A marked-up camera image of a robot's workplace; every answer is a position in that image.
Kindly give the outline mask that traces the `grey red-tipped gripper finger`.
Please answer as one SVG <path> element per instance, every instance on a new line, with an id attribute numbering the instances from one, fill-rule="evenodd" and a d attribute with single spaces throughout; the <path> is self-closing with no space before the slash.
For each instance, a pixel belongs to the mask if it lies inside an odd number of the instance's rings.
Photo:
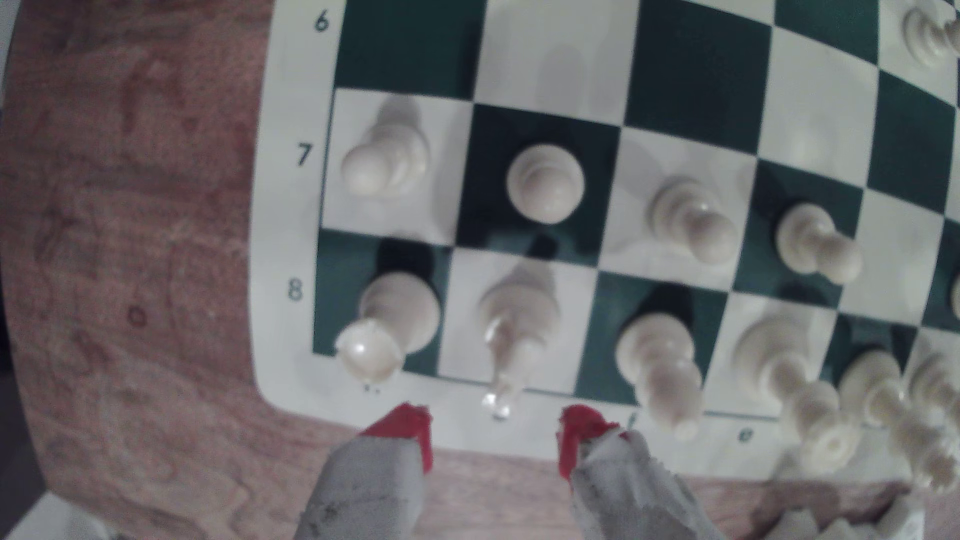
<path id="1" fill-rule="evenodd" d="M 432 417 L 402 402 L 332 449 L 294 539 L 411 539 L 433 468 Z"/>
<path id="2" fill-rule="evenodd" d="M 558 419 L 558 474 L 585 539 L 722 539 L 690 487 L 637 430 L 572 404 Z"/>

